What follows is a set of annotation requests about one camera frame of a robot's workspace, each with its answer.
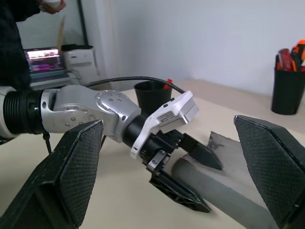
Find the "person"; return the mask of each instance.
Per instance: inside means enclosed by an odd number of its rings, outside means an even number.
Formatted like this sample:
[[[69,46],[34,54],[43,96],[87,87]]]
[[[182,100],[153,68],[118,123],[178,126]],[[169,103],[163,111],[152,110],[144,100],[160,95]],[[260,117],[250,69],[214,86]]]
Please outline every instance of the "person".
[[[29,65],[21,44],[17,22],[40,12],[55,14],[65,8],[61,0],[58,8],[51,8],[43,0],[0,0],[0,86],[17,91],[30,90]]]

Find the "dark sleeve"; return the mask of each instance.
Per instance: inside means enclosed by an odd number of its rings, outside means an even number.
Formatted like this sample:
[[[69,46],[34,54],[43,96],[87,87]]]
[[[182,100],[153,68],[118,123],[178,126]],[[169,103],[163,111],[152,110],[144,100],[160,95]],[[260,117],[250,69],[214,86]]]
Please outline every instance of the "dark sleeve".
[[[30,16],[40,12],[36,0],[8,0],[15,21],[25,21]]]

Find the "laptop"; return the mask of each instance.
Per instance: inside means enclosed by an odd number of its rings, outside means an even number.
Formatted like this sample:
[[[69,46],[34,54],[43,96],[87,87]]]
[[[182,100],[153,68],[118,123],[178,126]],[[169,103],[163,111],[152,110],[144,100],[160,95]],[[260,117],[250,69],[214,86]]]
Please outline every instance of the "laptop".
[[[68,78],[57,48],[27,49],[31,83]]]

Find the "table surface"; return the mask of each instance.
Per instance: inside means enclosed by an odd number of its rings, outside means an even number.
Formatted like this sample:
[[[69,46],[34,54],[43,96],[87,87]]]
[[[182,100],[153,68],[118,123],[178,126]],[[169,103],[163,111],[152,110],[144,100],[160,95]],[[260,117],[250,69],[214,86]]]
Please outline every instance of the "table surface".
[[[136,101],[133,90],[125,93]],[[204,144],[207,143],[211,131],[238,140],[233,118],[243,113],[198,97],[195,101],[200,108],[200,114],[180,131],[187,132]],[[304,134],[295,131],[291,133],[305,145]],[[52,148],[61,137],[60,134],[51,135]],[[34,168],[47,156],[47,150],[42,137],[36,135],[21,135],[0,148],[0,215],[2,215]],[[149,184],[150,173],[139,161],[133,160],[129,152],[130,149],[124,144],[106,140],[101,151],[96,183],[82,229],[243,228],[213,206],[212,213],[204,214],[174,203]],[[178,150],[173,158],[183,153]]]

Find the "red marker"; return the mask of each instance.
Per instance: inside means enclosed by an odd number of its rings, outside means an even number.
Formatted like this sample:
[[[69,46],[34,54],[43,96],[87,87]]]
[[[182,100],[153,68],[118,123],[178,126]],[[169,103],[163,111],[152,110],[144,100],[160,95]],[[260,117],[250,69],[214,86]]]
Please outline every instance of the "red marker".
[[[167,82],[172,83],[173,80],[172,80],[172,79],[168,79]],[[164,85],[164,89],[165,89],[165,90],[170,89],[169,85],[167,85],[167,84]]]

